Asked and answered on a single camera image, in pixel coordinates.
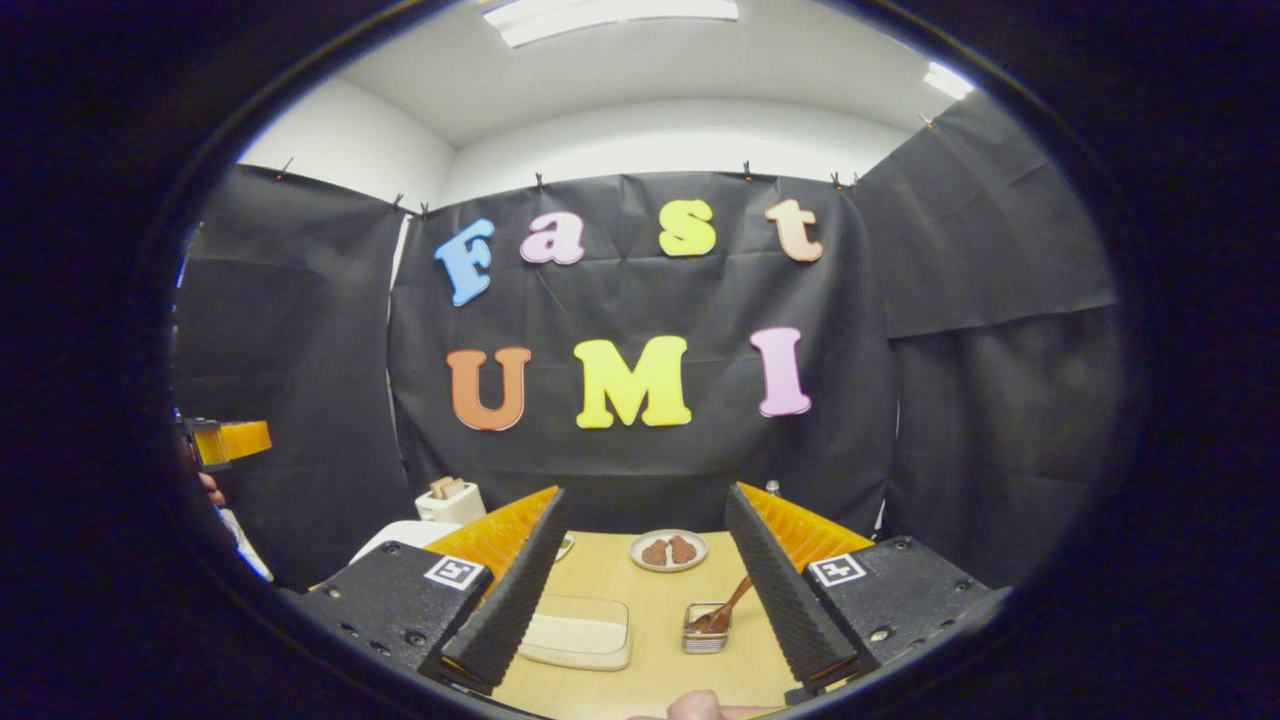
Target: black cloth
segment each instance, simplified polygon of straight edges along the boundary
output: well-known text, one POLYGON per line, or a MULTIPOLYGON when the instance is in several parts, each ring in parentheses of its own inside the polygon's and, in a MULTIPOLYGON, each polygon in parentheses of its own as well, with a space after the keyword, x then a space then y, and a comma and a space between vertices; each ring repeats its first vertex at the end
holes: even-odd
POLYGON ((1132 388, 1102 237, 988 96, 854 190, 901 398, 887 533, 992 587, 1024 580, 1105 480, 1132 388))
POLYGON ((869 533, 883 495, 893 391, 867 232, 849 192, 831 183, 716 173, 614 176, 518 190, 433 211, 406 241, 392 292, 390 378, 401 448, 415 491, 442 475, 480 486, 489 509, 550 484, 566 488, 571 528, 643 532, 723 528, 728 486, 782 483, 783 495, 869 533), (716 246, 667 256, 658 214, 671 200, 705 200, 716 246), (815 263, 787 256, 769 206, 795 199, 817 217, 815 263), (572 265, 525 261, 530 222, 572 211, 585 256, 572 265), (435 249, 479 218, 490 286, 461 307, 435 249), (753 332, 790 325, 813 407, 764 418, 753 332), (573 347, 612 341, 628 366, 655 336, 684 337, 682 427, 582 429, 582 363, 573 347), (488 355, 480 397, 500 404, 494 351, 527 347, 526 406, 508 430, 477 432, 453 414, 445 355, 488 355))
POLYGON ((177 292, 182 414, 266 420, 273 447, 218 473, 276 582, 305 589, 416 519, 387 392, 387 292, 403 213, 317 181, 236 168, 210 196, 177 292))
POLYGON ((980 92, 908 138, 852 195, 891 338, 1117 300, 1106 249, 1070 182, 980 92))
POLYGON ((1016 584, 1105 479, 1123 416, 1115 307, 893 341, 901 409, 884 523, 1016 584))

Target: hand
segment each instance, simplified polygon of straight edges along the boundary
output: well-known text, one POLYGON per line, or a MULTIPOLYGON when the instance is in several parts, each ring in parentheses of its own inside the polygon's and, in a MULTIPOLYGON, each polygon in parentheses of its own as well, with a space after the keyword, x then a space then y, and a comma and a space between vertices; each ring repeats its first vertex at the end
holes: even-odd
POLYGON ((200 484, 205 486, 205 492, 209 493, 209 502, 221 507, 227 505, 227 498, 223 497, 223 491, 218 489, 218 483, 214 482, 212 475, 205 473, 198 473, 200 484))
MULTIPOLYGON (((746 705, 721 705, 719 698, 712 691, 692 691, 676 698, 676 702, 667 707, 666 720, 744 720, 767 712, 774 712, 782 707, 756 707, 746 705)), ((630 720, 663 720, 637 715, 630 720)))

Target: spoon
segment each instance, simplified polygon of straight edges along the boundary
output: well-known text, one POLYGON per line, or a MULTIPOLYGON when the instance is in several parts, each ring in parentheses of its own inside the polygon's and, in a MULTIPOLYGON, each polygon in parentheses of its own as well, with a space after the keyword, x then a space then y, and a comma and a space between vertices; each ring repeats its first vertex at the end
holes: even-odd
POLYGON ((703 615, 701 618, 694 620, 689 624, 689 633, 692 634, 718 634, 728 630, 728 620, 733 615, 733 605, 746 594, 746 591, 751 589, 751 577, 748 575, 742 578, 739 583, 737 589, 733 591, 733 597, 728 598, 728 602, 717 607, 712 612, 703 615))

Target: white plate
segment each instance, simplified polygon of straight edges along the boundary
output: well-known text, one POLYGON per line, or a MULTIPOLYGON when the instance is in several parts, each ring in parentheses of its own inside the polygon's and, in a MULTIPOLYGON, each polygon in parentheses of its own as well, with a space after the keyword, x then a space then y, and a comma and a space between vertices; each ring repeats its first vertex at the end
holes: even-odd
POLYGON ((707 557, 707 541, 703 539, 698 533, 690 533, 689 530, 650 530, 636 539, 631 541, 631 560, 636 565, 644 568, 645 570, 653 570, 654 573, 678 573, 681 570, 687 570, 694 565, 698 565, 707 557), (640 559, 640 555, 646 547, 653 544, 653 541, 664 539, 671 542, 672 536, 684 536, 689 544, 694 546, 698 555, 692 560, 685 562, 684 565, 676 565, 671 561, 671 546, 667 546, 667 564, 666 565, 650 565, 640 559))
POLYGON ((568 555, 568 550, 573 547, 573 536, 564 533, 564 537, 561 538, 561 547, 556 551, 556 560, 553 560, 553 562, 559 562, 561 557, 568 555))

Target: fluorescent light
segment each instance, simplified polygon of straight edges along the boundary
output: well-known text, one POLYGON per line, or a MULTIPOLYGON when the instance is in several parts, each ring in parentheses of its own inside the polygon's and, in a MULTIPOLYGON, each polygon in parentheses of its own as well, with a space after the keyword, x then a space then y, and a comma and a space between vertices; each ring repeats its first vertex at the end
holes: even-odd
POLYGON ((623 20, 736 20, 736 0, 516 0, 484 13, 512 47, 575 29, 623 20))
POLYGON ((969 81, 937 63, 929 63, 929 72, 924 73, 924 82, 937 87, 956 100, 964 100, 964 96, 969 95, 969 91, 973 90, 969 81))

